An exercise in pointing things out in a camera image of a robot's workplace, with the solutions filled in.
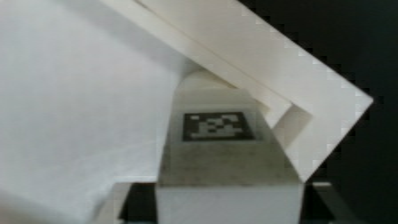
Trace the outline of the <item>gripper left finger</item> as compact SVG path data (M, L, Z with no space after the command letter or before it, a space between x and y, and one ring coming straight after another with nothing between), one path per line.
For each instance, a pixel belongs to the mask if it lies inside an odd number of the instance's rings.
M93 224L157 224L154 183L117 183Z

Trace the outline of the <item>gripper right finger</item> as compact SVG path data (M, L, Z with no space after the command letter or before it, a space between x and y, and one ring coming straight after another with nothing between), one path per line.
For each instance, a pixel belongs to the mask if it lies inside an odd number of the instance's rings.
M312 182L307 186L300 224L355 224L355 215L330 182Z

